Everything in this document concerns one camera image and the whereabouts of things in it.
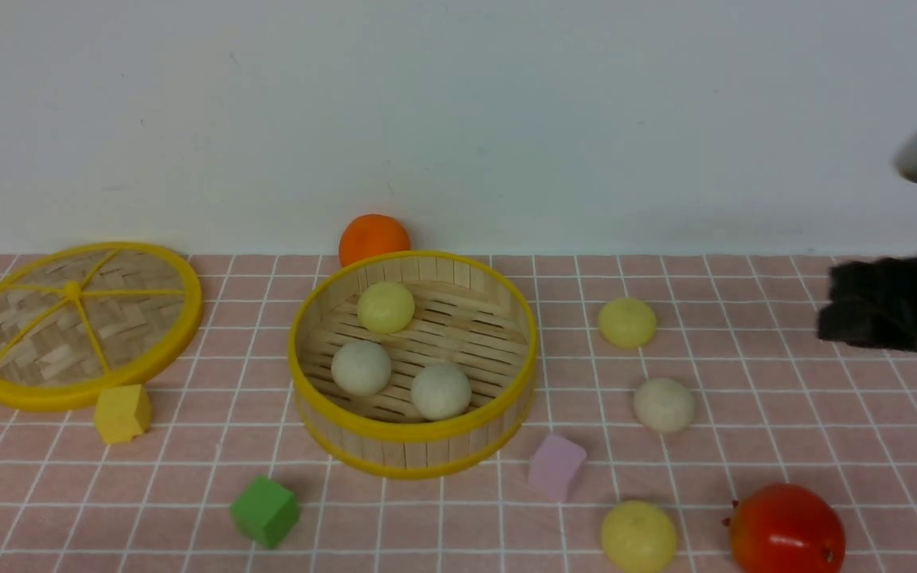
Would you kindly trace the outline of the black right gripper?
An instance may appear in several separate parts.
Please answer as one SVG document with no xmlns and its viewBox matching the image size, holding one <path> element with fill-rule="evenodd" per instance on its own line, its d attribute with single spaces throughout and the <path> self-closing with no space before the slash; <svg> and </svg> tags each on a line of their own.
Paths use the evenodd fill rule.
<svg viewBox="0 0 917 573">
<path fill-rule="evenodd" d="M 820 341 L 917 354 L 917 255 L 831 266 Z"/>
</svg>

